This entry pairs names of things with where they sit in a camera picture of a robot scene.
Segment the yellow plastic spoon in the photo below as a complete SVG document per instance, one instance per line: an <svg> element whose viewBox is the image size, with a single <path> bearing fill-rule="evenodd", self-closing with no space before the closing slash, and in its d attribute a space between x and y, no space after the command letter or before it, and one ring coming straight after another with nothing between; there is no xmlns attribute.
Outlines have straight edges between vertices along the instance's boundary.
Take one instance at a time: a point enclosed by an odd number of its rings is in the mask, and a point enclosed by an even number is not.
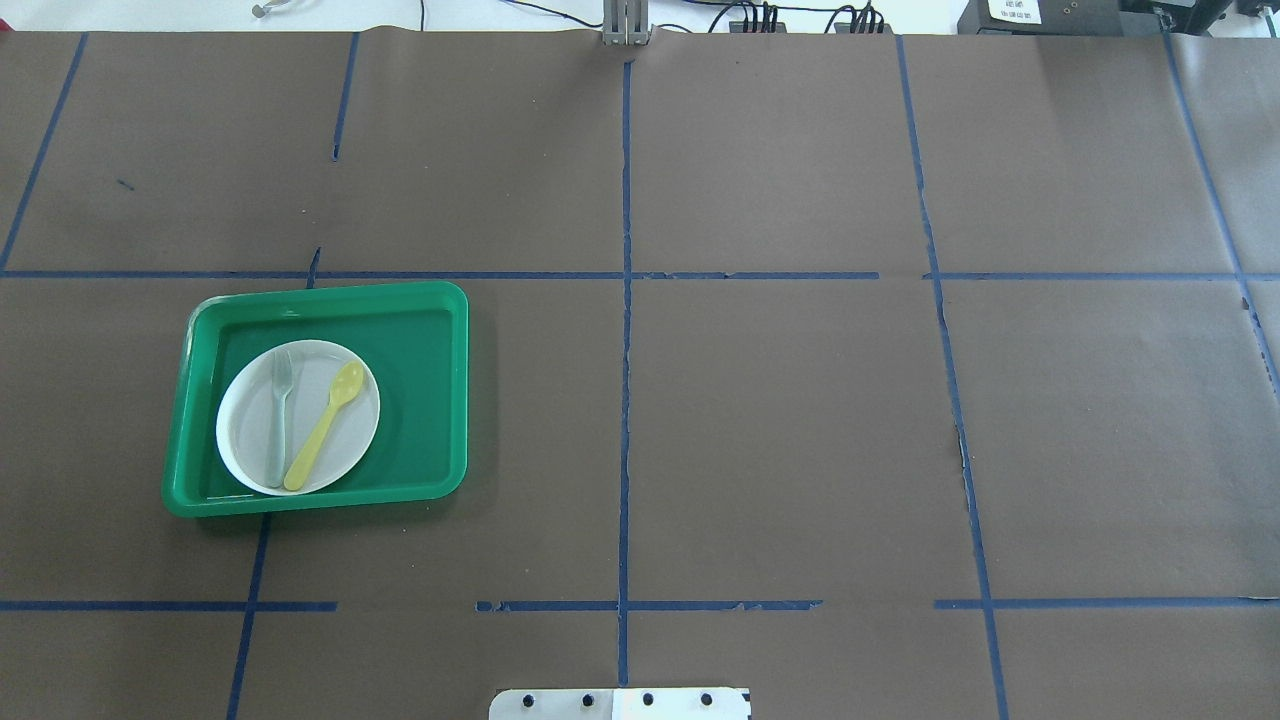
<svg viewBox="0 0 1280 720"><path fill-rule="evenodd" d="M365 377L365 366L358 360L344 364L333 377L328 388L326 406L285 471L283 478L285 491L301 492L306 486L337 415L360 396Z"/></svg>

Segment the brown paper table cover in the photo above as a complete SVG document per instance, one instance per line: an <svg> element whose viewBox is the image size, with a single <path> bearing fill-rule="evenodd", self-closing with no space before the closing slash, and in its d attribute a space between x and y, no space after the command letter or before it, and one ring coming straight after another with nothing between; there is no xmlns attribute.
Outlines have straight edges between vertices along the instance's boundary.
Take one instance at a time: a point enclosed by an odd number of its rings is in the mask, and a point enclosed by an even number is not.
<svg viewBox="0 0 1280 720"><path fill-rule="evenodd" d="M444 497L180 518L188 322L448 282ZM1277 42L3 36L3 716L1277 716Z"/></svg>

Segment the white round plate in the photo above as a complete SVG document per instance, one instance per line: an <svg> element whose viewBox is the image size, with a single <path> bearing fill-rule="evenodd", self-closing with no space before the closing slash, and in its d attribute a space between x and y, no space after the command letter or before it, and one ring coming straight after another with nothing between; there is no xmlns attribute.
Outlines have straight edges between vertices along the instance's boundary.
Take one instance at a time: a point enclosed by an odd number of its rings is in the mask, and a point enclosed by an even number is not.
<svg viewBox="0 0 1280 720"><path fill-rule="evenodd" d="M330 433L301 492L266 487L266 465L273 393L271 354L288 348L294 388L289 397L285 471L326 406L333 377L358 360L366 370L360 396L337 415ZM297 340L278 345L250 361L223 393L215 420L215 441L227 470L246 488L273 497L308 495L325 489L355 469L369 451L380 421L380 391L370 366L349 348L325 340Z"/></svg>

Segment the pale grey plastic fork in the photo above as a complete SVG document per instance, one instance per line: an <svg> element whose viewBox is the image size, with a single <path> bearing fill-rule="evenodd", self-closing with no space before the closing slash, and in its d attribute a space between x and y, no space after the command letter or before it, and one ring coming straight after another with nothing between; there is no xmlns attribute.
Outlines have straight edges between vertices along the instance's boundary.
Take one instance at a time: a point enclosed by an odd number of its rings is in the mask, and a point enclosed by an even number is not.
<svg viewBox="0 0 1280 720"><path fill-rule="evenodd" d="M278 348L271 352L270 365L271 427L268 446L266 487L280 488L285 473L289 430L289 397L294 388L291 351Z"/></svg>

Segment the green plastic tray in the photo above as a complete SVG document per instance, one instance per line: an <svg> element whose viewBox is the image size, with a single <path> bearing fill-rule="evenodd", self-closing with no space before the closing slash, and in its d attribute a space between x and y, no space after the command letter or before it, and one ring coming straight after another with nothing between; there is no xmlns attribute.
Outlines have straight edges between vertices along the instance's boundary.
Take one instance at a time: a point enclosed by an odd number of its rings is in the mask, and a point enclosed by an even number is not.
<svg viewBox="0 0 1280 720"><path fill-rule="evenodd" d="M325 340L356 352L380 391L380 421L352 471L315 493L273 497L242 486L215 441L223 393L268 350ZM435 500L467 466L468 300L448 282L228 295L189 318L163 502L180 518Z"/></svg>

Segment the black box with label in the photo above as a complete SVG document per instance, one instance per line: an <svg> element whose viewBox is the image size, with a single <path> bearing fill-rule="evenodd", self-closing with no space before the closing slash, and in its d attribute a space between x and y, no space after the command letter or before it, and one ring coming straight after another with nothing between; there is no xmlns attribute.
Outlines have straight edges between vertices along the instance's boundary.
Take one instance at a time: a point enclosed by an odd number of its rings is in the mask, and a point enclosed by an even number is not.
<svg viewBox="0 0 1280 720"><path fill-rule="evenodd" d="M1123 36L1119 1L968 1L957 35Z"/></svg>

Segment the grey aluminium post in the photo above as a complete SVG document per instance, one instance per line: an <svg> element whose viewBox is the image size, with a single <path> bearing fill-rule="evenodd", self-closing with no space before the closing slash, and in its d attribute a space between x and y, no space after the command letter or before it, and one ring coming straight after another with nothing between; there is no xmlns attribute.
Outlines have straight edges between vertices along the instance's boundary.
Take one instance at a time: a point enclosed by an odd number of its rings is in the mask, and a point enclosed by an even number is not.
<svg viewBox="0 0 1280 720"><path fill-rule="evenodd" d="M652 40L648 0L604 0L602 40L609 46L643 46Z"/></svg>

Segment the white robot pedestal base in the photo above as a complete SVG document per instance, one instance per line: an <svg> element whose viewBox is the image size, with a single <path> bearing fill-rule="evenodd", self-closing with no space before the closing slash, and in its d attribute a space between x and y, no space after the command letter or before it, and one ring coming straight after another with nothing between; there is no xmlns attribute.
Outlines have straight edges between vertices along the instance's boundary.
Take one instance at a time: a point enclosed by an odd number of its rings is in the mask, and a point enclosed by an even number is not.
<svg viewBox="0 0 1280 720"><path fill-rule="evenodd" d="M748 689L650 687L508 689L492 700L489 719L751 719Z"/></svg>

